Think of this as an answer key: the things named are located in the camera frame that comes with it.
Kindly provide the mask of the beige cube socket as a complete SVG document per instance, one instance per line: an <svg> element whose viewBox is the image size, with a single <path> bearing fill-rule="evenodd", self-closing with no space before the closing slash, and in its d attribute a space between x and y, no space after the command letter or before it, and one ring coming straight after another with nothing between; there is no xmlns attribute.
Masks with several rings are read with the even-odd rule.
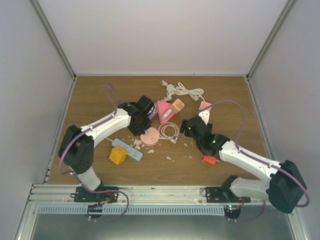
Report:
<svg viewBox="0 0 320 240"><path fill-rule="evenodd" d="M185 104L177 98L171 105L170 109L172 110L173 114L179 113L183 108L185 107Z"/></svg>

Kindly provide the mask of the pink cube socket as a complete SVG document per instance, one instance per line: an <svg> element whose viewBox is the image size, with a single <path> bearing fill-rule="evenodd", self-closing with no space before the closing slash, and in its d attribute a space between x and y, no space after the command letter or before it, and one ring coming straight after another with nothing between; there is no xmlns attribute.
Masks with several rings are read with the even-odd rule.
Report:
<svg viewBox="0 0 320 240"><path fill-rule="evenodd" d="M209 102L206 102L206 101L202 101L201 103L200 103L200 106L199 106L199 112L201 113L202 111L201 110L203 110L203 109L205 109L205 111L207 111L207 112L210 112L211 111L211 103L209 103Z"/></svg>

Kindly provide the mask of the pink triangular power strip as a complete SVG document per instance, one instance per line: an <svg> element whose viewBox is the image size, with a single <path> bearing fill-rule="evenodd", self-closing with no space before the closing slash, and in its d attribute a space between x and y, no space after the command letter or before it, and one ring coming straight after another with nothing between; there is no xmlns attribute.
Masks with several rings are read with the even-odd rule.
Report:
<svg viewBox="0 0 320 240"><path fill-rule="evenodd" d="M165 119L162 119L163 115L170 109L171 105L172 105L171 103L164 102L161 100L159 100L155 103L159 122L161 125L165 125L174 116L174 113L171 112Z"/></svg>

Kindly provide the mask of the yellow cube socket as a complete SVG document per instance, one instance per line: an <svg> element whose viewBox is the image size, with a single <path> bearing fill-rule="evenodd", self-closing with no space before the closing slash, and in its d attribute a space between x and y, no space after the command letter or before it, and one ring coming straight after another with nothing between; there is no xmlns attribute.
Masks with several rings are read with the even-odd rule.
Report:
<svg viewBox="0 0 320 240"><path fill-rule="evenodd" d="M111 160L114 164L119 165L123 163L128 155L128 151L124 149L122 146L114 147L109 155L109 160Z"/></svg>

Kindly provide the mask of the red cube socket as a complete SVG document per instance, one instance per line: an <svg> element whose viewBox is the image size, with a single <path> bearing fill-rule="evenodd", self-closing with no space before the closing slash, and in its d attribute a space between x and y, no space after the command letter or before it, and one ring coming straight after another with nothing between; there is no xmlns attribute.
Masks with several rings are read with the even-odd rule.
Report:
<svg viewBox="0 0 320 240"><path fill-rule="evenodd" d="M210 165L215 165L217 162L219 162L219 160L217 160L216 157L214 156L204 156L202 159L203 162L208 163Z"/></svg>

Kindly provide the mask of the purple power strip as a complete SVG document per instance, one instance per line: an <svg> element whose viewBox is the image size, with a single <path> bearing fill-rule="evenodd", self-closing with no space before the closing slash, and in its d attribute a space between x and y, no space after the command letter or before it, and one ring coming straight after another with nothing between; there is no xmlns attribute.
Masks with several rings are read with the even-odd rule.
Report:
<svg viewBox="0 0 320 240"><path fill-rule="evenodd" d="M151 120L157 114L158 114L157 108L156 106L153 106L147 115L148 115L148 118Z"/></svg>

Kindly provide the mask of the white square plug adapter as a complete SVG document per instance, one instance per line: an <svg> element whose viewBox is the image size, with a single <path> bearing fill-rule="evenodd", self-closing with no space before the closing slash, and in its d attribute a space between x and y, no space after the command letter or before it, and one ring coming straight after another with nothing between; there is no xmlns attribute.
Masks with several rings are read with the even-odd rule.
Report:
<svg viewBox="0 0 320 240"><path fill-rule="evenodd" d="M169 109L162 115L161 119L162 119L162 120L165 120L171 112L172 112L172 109L169 108Z"/></svg>

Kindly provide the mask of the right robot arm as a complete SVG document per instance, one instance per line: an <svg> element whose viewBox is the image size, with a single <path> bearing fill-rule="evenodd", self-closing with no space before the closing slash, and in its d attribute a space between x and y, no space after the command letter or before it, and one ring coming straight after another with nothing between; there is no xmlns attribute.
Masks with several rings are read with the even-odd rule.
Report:
<svg viewBox="0 0 320 240"><path fill-rule="evenodd" d="M256 176L256 180L228 177L220 187L226 202L235 202L237 198L265 200L286 214L298 206L307 186L294 162L278 162L248 151L229 137L212 133L212 125L199 116L184 119L180 132L191 137L204 156L233 164Z"/></svg>

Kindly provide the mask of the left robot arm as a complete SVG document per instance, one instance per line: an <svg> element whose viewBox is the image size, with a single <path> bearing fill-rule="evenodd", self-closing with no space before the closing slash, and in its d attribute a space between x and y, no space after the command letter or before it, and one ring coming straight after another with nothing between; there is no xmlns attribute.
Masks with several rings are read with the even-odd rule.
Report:
<svg viewBox="0 0 320 240"><path fill-rule="evenodd" d="M137 102L124 102L114 111L91 124L67 128L58 150L61 175L75 175L86 190L86 197L98 202L103 197L103 183L93 169L95 147L115 132L128 128L134 136L141 136L151 127L148 113L154 103L146 96Z"/></svg>

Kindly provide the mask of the pink round power socket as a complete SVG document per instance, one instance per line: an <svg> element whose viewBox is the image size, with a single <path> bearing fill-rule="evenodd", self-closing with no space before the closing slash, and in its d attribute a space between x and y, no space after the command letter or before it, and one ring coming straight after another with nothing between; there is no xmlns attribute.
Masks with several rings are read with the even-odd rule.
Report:
<svg viewBox="0 0 320 240"><path fill-rule="evenodd" d="M153 147L159 142L160 133L156 128L150 127L145 131L145 134L140 136L140 139L145 146Z"/></svg>

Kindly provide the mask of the blue power strip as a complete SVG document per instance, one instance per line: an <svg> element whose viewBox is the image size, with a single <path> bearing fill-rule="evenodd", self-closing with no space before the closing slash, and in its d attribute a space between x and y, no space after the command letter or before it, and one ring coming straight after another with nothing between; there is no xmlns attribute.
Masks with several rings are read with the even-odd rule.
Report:
<svg viewBox="0 0 320 240"><path fill-rule="evenodd" d="M123 142L122 140L115 138L115 139L111 139L111 138L106 138L107 140L109 140L111 142L111 145L113 147L122 147L125 150L127 150L127 155L130 156L131 158L133 158L136 161L140 161L143 157L143 153L140 152L139 150L133 148L132 146L126 144L125 142Z"/></svg>

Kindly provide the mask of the aluminium front rail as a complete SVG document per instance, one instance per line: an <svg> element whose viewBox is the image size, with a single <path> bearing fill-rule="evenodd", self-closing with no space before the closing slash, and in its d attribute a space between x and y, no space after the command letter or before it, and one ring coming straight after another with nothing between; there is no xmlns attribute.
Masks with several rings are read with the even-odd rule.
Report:
<svg viewBox="0 0 320 240"><path fill-rule="evenodd" d="M80 195L78 185L36 184L31 187L28 204L96 204L94 196ZM205 187L200 185L120 185L117 205L207 205Z"/></svg>

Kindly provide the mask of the right metal frame post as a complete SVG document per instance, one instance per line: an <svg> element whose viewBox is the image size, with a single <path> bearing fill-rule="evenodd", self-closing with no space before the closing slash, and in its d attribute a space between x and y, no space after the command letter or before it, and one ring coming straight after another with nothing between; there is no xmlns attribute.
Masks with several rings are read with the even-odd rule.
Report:
<svg viewBox="0 0 320 240"><path fill-rule="evenodd" d="M287 17L289 16L292 8L296 4L296 0L287 0L283 9L281 10L279 16L277 17L273 27L271 28L266 40L264 41L257 57L255 58L251 68L249 69L248 73L246 74L246 79L250 81L252 76L254 75L255 71L257 70L260 62L262 61L263 57L265 56L267 50L270 48L272 42L276 38L277 34L279 33L282 25L286 21Z"/></svg>

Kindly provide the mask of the metal frame post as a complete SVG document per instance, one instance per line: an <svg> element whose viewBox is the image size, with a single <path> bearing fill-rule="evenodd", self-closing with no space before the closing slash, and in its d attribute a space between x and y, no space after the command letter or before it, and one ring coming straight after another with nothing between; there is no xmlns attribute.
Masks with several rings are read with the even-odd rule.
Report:
<svg viewBox="0 0 320 240"><path fill-rule="evenodd" d="M289 16L292 8L296 4L296 0L287 0L283 9L281 10L279 16L277 17L273 27L271 28L266 40L264 41L257 57L255 58L251 68L249 69L248 73L246 74L246 79L250 81L252 76L254 75L255 71L257 70L260 62L262 61L263 57L265 56L267 50L270 48L272 42L276 38L277 34L279 33L282 25L286 21L287 17Z"/></svg>
<svg viewBox="0 0 320 240"><path fill-rule="evenodd" d="M30 0L29 2L31 3L32 7L34 8L36 15L38 16L41 24L43 25L45 31L47 32L51 42L53 43L54 48L56 49L65 68L67 69L69 75L71 76L72 80L75 81L77 75L76 75L75 71L73 70L63 48L61 47L61 44L60 44L60 42L54 32L49 20L48 20L43 8L41 7L39 1L38 0Z"/></svg>

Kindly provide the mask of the left metal frame post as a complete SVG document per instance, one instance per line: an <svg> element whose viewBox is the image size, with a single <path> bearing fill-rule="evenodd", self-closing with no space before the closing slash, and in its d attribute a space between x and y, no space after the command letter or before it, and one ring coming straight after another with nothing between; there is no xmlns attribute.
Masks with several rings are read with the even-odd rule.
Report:
<svg viewBox="0 0 320 240"><path fill-rule="evenodd" d="M32 7L34 8L36 15L38 16L41 24L43 25L45 31L47 32L51 42L53 43L54 48L56 49L65 68L67 69L69 75L71 76L72 80L75 81L77 75L76 75L75 71L73 70L63 48L61 47L61 44L60 44L60 42L54 32L49 20L48 20L43 8L41 7L39 1L38 0L30 0L29 2L31 3Z"/></svg>

